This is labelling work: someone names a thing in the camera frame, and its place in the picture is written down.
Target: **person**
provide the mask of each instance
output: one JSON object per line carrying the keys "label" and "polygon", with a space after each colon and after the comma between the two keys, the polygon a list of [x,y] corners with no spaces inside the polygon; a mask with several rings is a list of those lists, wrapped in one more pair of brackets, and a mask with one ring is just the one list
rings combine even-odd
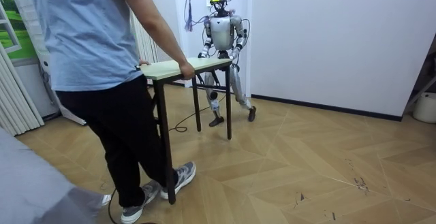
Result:
{"label": "person", "polygon": [[[135,68],[139,58],[129,9],[185,79],[194,69],[153,0],[33,1],[50,52],[52,89],[99,136],[123,207],[121,221],[134,223],[159,192],[168,199],[168,191],[147,80]],[[143,187],[138,163],[153,179]],[[177,193],[192,181],[196,165],[186,163],[173,174]]]}

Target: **wooden floor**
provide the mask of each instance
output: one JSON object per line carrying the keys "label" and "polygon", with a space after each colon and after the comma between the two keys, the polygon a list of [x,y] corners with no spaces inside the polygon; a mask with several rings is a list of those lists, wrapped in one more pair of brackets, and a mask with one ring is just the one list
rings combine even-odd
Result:
{"label": "wooden floor", "polygon": [[[191,89],[166,87],[170,126],[193,112]],[[200,92],[200,107],[206,107]],[[175,205],[156,199],[140,221],[165,224],[436,223],[436,127],[253,100],[254,123],[233,100],[233,139],[225,124],[203,132],[195,118],[172,131],[174,165],[198,174]],[[114,185],[88,127],[64,118],[18,137],[73,183],[100,193]],[[143,182],[148,178],[142,174]],[[121,209],[114,201],[112,213]],[[98,223],[110,223],[107,209]]]}

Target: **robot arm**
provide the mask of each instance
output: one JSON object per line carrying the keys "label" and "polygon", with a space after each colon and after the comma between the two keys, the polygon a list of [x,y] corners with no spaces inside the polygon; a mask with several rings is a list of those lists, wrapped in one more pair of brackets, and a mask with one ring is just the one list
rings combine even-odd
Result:
{"label": "robot arm", "polygon": [[236,34],[238,35],[238,40],[236,42],[236,47],[233,49],[230,58],[236,59],[239,56],[239,52],[244,48],[247,43],[247,30],[244,29],[243,20],[240,16],[231,16],[230,22],[234,25]]}
{"label": "robot arm", "polygon": [[204,21],[204,28],[206,29],[206,41],[204,43],[203,50],[198,55],[198,58],[206,58],[209,54],[209,49],[212,46],[212,33],[211,33],[211,22],[209,20],[209,17]]}

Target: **black pants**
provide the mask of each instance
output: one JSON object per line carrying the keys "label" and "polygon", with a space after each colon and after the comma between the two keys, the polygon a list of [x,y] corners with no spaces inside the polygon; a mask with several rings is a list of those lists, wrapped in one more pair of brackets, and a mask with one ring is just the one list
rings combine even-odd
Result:
{"label": "black pants", "polygon": [[144,76],[107,90],[57,91],[57,95],[102,141],[122,207],[139,206],[144,201],[138,162],[150,178],[166,186],[163,144]]}

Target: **white curtain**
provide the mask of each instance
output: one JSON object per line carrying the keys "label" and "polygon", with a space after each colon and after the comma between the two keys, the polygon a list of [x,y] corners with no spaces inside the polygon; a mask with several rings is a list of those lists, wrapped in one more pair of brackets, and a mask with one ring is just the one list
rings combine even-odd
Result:
{"label": "white curtain", "polygon": [[38,128],[44,122],[0,44],[0,127],[11,135]]}
{"label": "white curtain", "polygon": [[130,12],[130,24],[135,35],[139,57],[150,63],[159,62],[156,43],[144,30],[133,12]]}

